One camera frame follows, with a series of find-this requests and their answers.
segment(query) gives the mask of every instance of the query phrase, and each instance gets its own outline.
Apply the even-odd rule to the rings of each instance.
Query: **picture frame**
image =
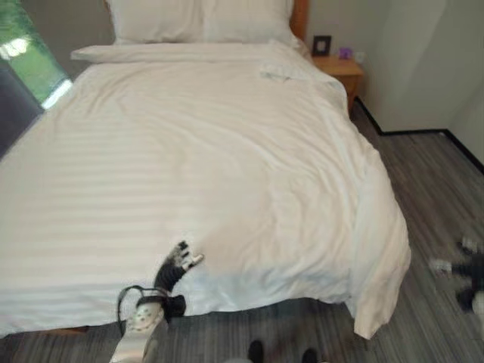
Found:
[[[312,42],[313,56],[327,56],[330,55],[331,50],[331,36],[315,36]]]

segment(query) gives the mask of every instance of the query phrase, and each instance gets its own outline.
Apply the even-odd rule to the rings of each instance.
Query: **wooden nightstand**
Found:
[[[339,59],[337,56],[313,57],[315,66],[330,76],[338,79],[348,94],[348,110],[358,95],[358,85],[363,78],[363,70],[353,59]]]

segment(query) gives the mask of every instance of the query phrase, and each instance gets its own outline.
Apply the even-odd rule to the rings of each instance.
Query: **pillow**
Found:
[[[294,47],[292,12],[293,0],[204,0],[203,40],[266,43],[273,39]]]
[[[201,0],[108,0],[116,44],[196,42]]]

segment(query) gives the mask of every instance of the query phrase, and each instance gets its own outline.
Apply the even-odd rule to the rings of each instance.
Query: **white bed sheet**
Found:
[[[114,321],[186,240],[188,315],[311,297],[388,322],[410,262],[341,85],[283,45],[88,48],[0,163],[0,334]]]

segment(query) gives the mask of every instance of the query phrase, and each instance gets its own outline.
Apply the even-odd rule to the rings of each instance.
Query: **white wall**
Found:
[[[380,37],[367,54],[367,91],[362,97],[383,131],[403,129],[405,114],[399,106],[444,10],[445,0],[392,2]]]
[[[363,100],[383,131],[447,129],[484,79],[484,1],[393,2]]]
[[[331,53],[339,47],[367,51],[381,31],[389,0],[311,0],[306,44],[313,36],[332,36]]]
[[[484,163],[484,82],[455,115],[449,128]]]
[[[86,64],[71,61],[71,51],[113,42],[109,14],[102,0],[20,1],[57,62],[72,78],[78,76]]]

